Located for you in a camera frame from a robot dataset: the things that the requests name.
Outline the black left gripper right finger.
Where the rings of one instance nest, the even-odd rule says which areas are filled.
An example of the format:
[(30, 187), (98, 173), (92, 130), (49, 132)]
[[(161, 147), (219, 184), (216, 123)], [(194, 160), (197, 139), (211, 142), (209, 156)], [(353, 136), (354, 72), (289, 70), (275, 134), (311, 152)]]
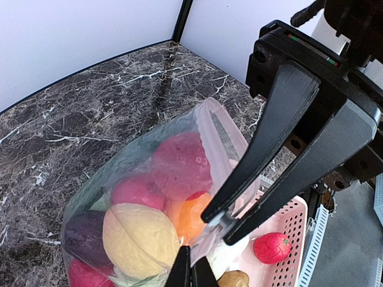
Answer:
[(218, 287), (207, 257), (202, 257), (191, 269), (192, 287)]

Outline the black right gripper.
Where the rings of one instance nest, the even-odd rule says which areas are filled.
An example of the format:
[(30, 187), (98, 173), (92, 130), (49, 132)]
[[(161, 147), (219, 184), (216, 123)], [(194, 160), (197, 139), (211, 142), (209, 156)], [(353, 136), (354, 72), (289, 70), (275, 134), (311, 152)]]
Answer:
[[(245, 83), (251, 97), (268, 100), (245, 154), (202, 212), (203, 222), (228, 210), (284, 143), (299, 156), (224, 236), (230, 246), (371, 142), (378, 124), (369, 115), (382, 112), (380, 87), (326, 46), (279, 20), (260, 29)], [(345, 99), (352, 101), (332, 115)]]

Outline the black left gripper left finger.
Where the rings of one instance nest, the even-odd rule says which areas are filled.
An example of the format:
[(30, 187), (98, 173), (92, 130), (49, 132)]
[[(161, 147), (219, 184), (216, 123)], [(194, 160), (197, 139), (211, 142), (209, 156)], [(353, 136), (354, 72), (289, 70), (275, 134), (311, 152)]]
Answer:
[(180, 247), (166, 280), (166, 287), (189, 287), (191, 278), (190, 247)]

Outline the yellow fruit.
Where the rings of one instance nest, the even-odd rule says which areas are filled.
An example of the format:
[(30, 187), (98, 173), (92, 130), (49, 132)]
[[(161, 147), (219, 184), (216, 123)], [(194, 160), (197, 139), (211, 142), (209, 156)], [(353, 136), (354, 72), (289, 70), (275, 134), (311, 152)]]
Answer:
[(102, 241), (114, 266), (136, 279), (171, 267), (180, 248), (173, 223), (162, 211), (133, 203), (115, 204), (107, 210)]

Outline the orange fruit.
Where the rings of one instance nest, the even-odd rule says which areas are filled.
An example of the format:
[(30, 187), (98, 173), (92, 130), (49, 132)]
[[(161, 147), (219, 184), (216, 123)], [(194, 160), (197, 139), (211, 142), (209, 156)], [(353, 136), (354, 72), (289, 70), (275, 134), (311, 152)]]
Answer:
[(207, 191), (192, 194), (187, 200), (166, 202), (165, 214), (173, 223), (182, 245), (193, 245), (206, 224), (201, 220), (201, 213), (212, 197)]

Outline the clear zip top bag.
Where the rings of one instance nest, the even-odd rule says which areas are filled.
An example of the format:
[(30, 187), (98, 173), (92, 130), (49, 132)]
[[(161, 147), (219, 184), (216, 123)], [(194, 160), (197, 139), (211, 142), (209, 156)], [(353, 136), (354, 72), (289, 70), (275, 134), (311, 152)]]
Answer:
[(206, 234), (201, 213), (247, 148), (215, 99), (135, 139), (66, 205), (70, 286), (164, 286), (182, 246)]

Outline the red ball fruit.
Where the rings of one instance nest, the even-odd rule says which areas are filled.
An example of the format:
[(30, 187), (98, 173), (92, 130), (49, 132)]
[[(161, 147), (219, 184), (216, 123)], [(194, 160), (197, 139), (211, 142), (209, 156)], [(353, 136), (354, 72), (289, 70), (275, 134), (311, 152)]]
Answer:
[(71, 287), (113, 287), (108, 278), (113, 274), (109, 267), (93, 268), (77, 259), (73, 259), (68, 271)]

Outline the dark red fruit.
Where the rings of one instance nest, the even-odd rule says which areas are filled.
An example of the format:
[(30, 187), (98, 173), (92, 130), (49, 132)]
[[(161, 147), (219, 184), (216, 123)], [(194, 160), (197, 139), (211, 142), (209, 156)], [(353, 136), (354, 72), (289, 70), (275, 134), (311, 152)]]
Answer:
[(104, 216), (99, 210), (73, 216), (63, 229), (64, 250), (92, 267), (112, 267), (102, 241)]

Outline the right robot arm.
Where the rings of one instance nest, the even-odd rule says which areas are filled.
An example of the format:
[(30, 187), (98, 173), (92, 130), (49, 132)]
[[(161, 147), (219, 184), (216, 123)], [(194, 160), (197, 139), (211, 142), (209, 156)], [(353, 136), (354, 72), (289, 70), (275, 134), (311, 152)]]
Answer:
[[(382, 89), (362, 69), (382, 60), (381, 1), (315, 1), (260, 30), (246, 84), (266, 106), (238, 165), (202, 212), (233, 245), (333, 171), (366, 182), (382, 173)], [(229, 209), (284, 145), (296, 159), (242, 218)]]

